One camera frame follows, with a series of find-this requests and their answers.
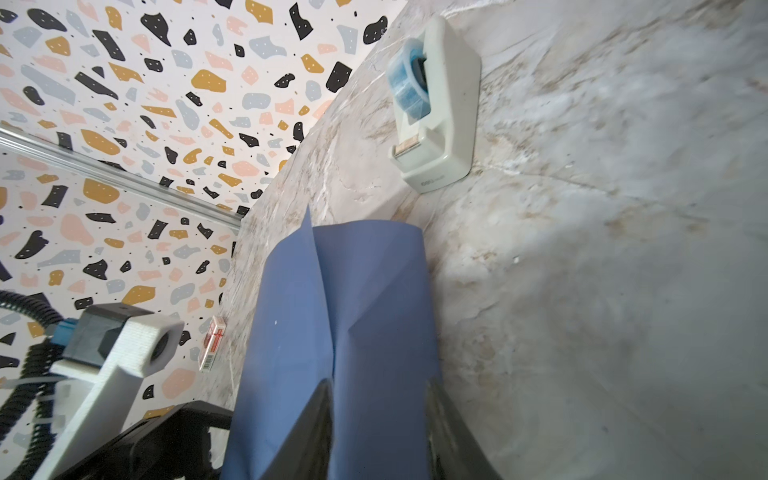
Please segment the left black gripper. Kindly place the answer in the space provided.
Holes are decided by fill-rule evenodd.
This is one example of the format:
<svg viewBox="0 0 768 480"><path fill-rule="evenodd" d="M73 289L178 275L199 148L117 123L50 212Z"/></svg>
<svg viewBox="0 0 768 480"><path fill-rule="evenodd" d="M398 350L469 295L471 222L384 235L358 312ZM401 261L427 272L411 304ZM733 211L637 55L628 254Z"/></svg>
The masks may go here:
<svg viewBox="0 0 768 480"><path fill-rule="evenodd" d="M59 479L217 479L212 428L229 430L233 412L203 401L144 419L59 474Z"/></svg>

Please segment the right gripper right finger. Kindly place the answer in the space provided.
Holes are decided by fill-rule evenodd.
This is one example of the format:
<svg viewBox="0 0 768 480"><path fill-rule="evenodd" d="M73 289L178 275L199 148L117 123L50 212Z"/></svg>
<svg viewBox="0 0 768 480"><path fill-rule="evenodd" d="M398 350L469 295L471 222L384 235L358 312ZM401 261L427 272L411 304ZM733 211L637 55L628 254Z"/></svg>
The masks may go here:
<svg viewBox="0 0 768 480"><path fill-rule="evenodd" d="M431 479L500 479L437 379L427 382L427 445Z"/></svg>

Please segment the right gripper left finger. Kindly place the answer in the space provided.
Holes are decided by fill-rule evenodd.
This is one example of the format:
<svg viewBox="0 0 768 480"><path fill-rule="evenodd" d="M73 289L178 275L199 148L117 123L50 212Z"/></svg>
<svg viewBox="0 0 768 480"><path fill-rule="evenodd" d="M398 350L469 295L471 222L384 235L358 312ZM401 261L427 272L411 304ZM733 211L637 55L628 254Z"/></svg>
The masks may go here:
<svg viewBox="0 0 768 480"><path fill-rule="evenodd" d="M332 384L323 379L261 475L262 480L328 478L333 444L332 406Z"/></svg>

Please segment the blue wrapping paper sheet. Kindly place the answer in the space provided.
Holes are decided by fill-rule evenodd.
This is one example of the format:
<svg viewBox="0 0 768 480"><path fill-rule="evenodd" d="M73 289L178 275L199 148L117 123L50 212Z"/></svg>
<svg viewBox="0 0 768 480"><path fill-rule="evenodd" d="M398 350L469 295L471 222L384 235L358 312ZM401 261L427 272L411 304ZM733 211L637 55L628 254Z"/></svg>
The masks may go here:
<svg viewBox="0 0 768 480"><path fill-rule="evenodd" d="M422 231L304 220L265 263L222 475L260 477L329 380L330 477L425 479L425 393L439 374Z"/></svg>

